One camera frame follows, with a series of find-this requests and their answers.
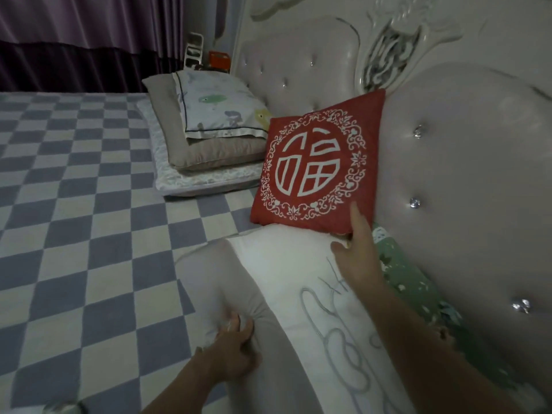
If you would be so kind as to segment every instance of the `purple curtain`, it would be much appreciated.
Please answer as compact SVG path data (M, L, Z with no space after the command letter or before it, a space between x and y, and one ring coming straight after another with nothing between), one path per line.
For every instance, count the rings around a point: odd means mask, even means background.
M0 91L135 93L182 68L186 0L0 0Z

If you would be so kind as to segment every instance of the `embroidered pillow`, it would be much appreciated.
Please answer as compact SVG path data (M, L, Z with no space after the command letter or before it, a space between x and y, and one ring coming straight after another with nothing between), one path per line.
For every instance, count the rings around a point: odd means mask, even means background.
M173 76L187 139L266 139L272 115L237 77L186 68Z
M272 118L251 222L351 232L349 203L371 221L385 91L304 116Z

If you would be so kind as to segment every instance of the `red throw pillow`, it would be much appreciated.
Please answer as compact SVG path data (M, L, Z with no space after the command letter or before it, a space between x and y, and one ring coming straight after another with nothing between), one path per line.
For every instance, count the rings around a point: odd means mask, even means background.
M272 118L251 222L352 231L355 200L371 223L385 90L304 116Z

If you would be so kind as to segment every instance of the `checkered bedsheet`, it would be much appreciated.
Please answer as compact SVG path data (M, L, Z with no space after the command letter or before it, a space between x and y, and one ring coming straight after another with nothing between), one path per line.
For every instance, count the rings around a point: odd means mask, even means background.
M143 97L0 94L0 410L136 413L203 344L174 261L254 228L254 191L165 201Z

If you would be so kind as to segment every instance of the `cartoon print pillowcase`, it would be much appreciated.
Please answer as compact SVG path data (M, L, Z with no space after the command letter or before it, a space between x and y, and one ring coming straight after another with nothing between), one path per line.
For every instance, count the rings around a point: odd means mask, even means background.
M187 139L266 139L272 115L237 77L191 69L173 77Z

